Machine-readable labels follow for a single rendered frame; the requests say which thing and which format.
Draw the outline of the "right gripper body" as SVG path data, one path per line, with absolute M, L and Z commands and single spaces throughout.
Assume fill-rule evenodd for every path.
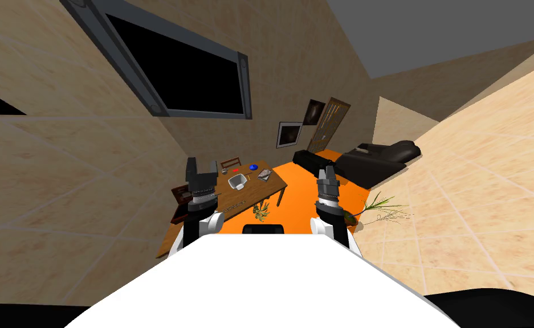
M 318 197 L 326 200 L 338 200 L 340 182 L 336 179 L 318 179 Z

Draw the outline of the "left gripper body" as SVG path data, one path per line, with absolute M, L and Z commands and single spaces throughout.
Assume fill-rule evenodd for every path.
M 194 198 L 213 195 L 217 185 L 217 174 L 193 174 L 187 177 L 189 191 Z

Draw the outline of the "black low bench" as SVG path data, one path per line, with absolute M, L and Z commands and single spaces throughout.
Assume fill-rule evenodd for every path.
M 319 176 L 320 170 L 324 170 L 327 166 L 335 166 L 335 163 L 330 159 L 310 153 L 308 150 L 296 151 L 294 153 L 292 162 L 309 171 L 316 178 Z

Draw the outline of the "dark brown chair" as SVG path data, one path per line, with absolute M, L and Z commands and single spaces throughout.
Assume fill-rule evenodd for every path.
M 193 197 L 189 191 L 188 184 L 173 188 L 172 194 L 174 195 L 178 206 L 175 210 L 174 216 L 171 219 L 171 224 L 178 224 L 187 218 L 188 203 L 193 200 Z

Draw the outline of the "orange rug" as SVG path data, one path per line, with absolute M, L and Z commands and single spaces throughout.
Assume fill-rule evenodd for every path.
M 289 162 L 274 168 L 287 184 L 281 204 L 276 205 L 280 193 L 273 194 L 265 202 L 268 203 L 268 216 L 264 224 L 281 224 L 284 233 L 311 233 L 310 219 L 317 217 L 315 201 L 317 200 L 316 178 L 307 170 Z M 340 206 L 356 214 L 363 210 L 369 190 L 356 186 L 338 176 L 340 182 Z

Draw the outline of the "black sofa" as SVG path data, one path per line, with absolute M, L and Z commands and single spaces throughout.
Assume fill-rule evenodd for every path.
M 421 156 L 421 149 L 413 141 L 403 140 L 392 145 L 362 143 L 335 160 L 335 173 L 370 190 Z

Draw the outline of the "brown wooden table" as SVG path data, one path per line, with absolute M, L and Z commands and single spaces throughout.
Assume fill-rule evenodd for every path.
M 258 174 L 270 167 L 264 161 L 259 161 L 256 165 L 258 169 L 254 171 L 251 171 L 249 166 L 238 166 L 233 170 L 227 170 L 224 174 L 218 166 L 215 193 L 199 198 L 193 197 L 188 203 L 187 218 L 176 224 L 174 229 L 168 230 L 158 257 L 174 254 L 203 235 L 221 231 L 224 222 L 264 202 L 277 192 L 280 193 L 276 203 L 279 206 L 287 187 L 286 182 L 274 171 L 268 181 L 259 180 Z M 237 174 L 243 174 L 247 178 L 247 183 L 241 190 L 234 190 L 228 184 L 228 179 Z

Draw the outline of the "green potted plant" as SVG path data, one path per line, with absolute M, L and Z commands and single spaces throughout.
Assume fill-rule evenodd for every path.
M 391 204 L 394 196 L 387 198 L 380 198 L 381 192 L 379 192 L 373 200 L 368 204 L 364 202 L 364 208 L 356 214 L 351 214 L 348 211 L 344 211 L 344 221 L 348 227 L 357 226 L 359 223 L 358 218 L 366 212 L 375 212 L 376 217 L 370 222 L 364 222 L 363 225 L 369 225 L 373 222 L 396 222 L 399 223 L 399 219 L 410 219 L 411 214 L 402 208 L 407 207 L 406 205 L 400 204 Z

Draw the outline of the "brown wooden door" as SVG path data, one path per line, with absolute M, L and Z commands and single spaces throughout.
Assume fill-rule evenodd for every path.
M 351 105 L 346 102 L 333 97 L 329 98 L 307 147 L 310 153 L 319 153 L 327 147 L 350 108 Z

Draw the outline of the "white framed picture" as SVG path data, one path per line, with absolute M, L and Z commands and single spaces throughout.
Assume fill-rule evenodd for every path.
M 279 122 L 276 148 L 296 145 L 302 126 L 301 122 Z

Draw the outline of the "dark frameless picture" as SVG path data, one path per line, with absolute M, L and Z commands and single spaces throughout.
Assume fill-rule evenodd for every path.
M 313 100 L 311 99 L 309 101 L 304 119 L 303 119 L 303 125 L 304 126 L 315 126 L 318 124 L 318 121 L 321 117 L 321 114 L 325 108 L 326 103 Z

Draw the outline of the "small yellow green plant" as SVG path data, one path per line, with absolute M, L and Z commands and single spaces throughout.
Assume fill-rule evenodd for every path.
M 254 214 L 254 217 L 256 217 L 260 222 L 264 222 L 268 214 L 270 213 L 268 210 L 269 203 L 260 202 L 253 206 L 252 213 Z

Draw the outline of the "large grey framed window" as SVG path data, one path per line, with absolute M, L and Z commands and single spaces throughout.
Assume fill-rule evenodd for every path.
M 156 117 L 252 119 L 247 55 L 126 0 L 60 0 Z

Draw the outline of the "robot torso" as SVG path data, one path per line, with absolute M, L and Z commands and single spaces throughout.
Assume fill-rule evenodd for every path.
M 66 328 L 459 328 L 325 235 L 211 234 Z

